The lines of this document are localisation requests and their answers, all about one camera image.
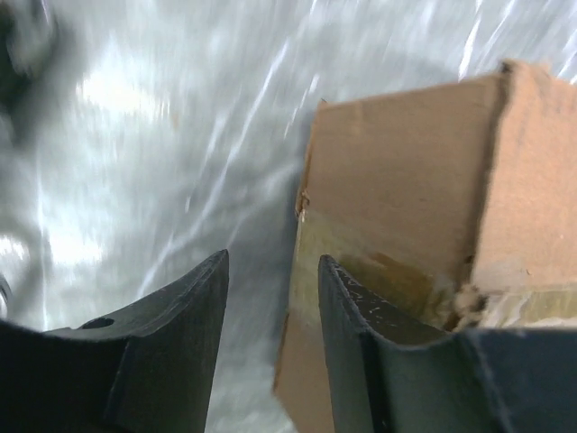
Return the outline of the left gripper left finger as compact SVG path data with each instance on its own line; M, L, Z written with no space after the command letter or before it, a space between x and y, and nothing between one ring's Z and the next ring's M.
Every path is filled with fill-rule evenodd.
M2 431L203 431L228 284L223 250L79 328L3 322Z

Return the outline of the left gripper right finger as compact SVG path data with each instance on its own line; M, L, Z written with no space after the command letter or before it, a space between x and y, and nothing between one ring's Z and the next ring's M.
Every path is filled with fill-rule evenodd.
M447 333L328 255L318 264L318 297L336 431L575 431L574 330Z

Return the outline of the brown cardboard express box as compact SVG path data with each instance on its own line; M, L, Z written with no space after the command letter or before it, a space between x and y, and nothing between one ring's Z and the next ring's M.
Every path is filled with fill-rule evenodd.
M318 297L333 257L447 333L576 333L576 87L506 60L489 75L320 104L273 390L300 432L334 428Z

